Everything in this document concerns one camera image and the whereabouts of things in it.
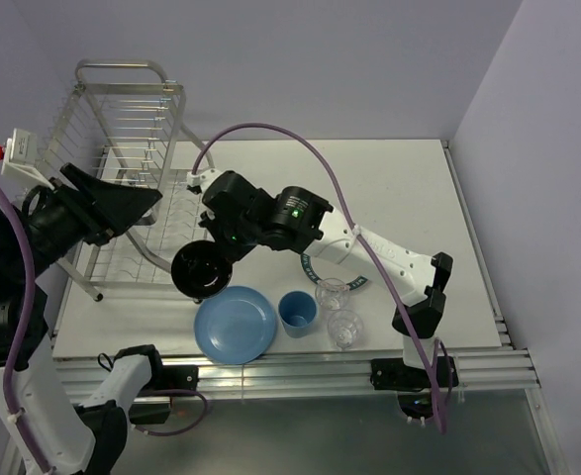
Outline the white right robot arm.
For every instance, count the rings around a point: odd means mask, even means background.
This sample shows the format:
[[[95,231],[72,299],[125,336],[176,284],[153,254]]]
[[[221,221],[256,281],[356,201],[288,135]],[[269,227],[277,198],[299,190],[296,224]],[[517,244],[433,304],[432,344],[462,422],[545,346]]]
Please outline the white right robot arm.
[[[415,253],[354,224],[319,195],[298,187],[276,196],[230,170],[190,178],[205,208],[201,226],[221,257],[242,260],[257,246],[319,258],[382,285],[397,296],[393,329],[403,337],[402,374],[412,385],[436,373],[436,329],[443,316],[453,259]]]

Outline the clear glass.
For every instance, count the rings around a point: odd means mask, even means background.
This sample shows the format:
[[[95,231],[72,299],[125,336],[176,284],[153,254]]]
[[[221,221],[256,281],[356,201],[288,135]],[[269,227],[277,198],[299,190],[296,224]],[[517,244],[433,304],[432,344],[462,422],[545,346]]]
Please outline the clear glass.
[[[326,311],[341,310],[348,303],[349,287],[337,278],[321,279],[315,289],[315,300]]]
[[[347,309],[332,312],[327,320],[327,331],[335,347],[347,350],[360,340],[363,333],[361,317]]]

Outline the black and tan bowl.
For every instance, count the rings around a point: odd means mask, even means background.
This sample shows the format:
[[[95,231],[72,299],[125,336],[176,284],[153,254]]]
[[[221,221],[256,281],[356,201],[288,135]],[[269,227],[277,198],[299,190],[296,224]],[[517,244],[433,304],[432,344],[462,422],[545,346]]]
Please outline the black and tan bowl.
[[[176,252],[171,261],[170,275],[182,294],[194,300],[205,300],[228,286],[233,265],[215,242],[195,240]]]

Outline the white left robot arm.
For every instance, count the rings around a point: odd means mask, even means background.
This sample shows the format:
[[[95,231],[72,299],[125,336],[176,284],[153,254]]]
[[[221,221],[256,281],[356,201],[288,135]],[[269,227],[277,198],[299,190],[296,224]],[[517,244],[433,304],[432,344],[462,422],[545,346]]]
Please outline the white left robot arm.
[[[0,419],[31,474],[107,474],[131,428],[140,394],[166,382],[157,349],[120,350],[105,381],[73,404],[57,376],[38,277],[80,242],[120,236],[160,200],[154,189],[107,183],[73,164],[48,184],[33,212],[0,188]]]

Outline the blue plastic cup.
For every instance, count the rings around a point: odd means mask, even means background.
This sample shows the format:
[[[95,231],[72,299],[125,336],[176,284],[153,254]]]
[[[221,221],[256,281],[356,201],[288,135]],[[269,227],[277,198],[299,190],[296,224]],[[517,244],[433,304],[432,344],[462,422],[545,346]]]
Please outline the blue plastic cup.
[[[278,314],[286,333],[293,338],[307,335],[318,315],[315,299],[303,291],[285,294],[278,304]]]

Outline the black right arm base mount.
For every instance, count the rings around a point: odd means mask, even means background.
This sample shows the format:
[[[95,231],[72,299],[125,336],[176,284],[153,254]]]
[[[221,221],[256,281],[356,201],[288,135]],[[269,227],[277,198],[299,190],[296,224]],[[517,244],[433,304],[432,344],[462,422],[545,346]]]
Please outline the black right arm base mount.
[[[370,361],[370,368],[370,383],[376,391],[420,392],[431,388],[426,370],[406,366],[403,358],[375,358]],[[441,389],[458,386],[453,357],[438,359],[436,379]]]

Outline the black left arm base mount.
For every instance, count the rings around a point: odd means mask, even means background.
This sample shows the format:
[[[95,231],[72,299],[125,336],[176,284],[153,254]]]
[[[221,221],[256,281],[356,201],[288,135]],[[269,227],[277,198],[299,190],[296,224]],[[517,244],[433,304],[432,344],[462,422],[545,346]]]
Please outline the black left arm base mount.
[[[160,402],[159,396],[151,393],[163,390],[196,390],[199,380],[199,368],[196,365],[167,365],[162,368],[156,382],[143,388],[130,408],[130,420],[133,425],[149,426],[164,424],[172,409],[172,397]]]

